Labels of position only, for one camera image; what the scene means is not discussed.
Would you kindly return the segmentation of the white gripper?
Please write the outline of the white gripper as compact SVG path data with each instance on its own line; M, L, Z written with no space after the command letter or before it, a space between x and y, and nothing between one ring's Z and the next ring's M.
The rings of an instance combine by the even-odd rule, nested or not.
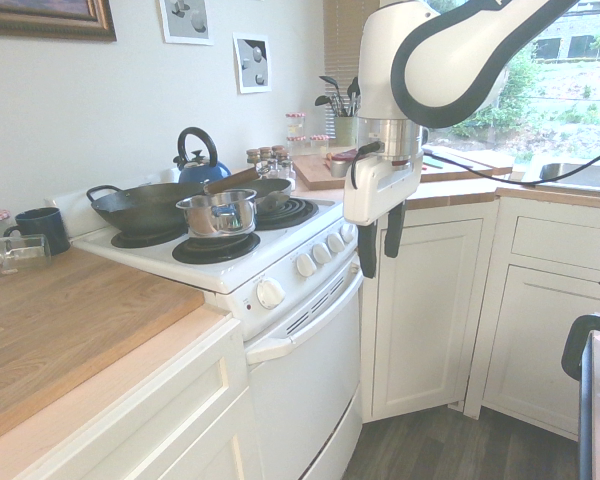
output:
M406 165L396 167L380 155L369 155L359 160L355 168L354 187L348 173L344 187L344 218L358 227L358 255L365 278L376 275L377 253L376 221L388 213L384 254L396 258L400 249L406 200L418 188L421 178L423 153L418 152Z

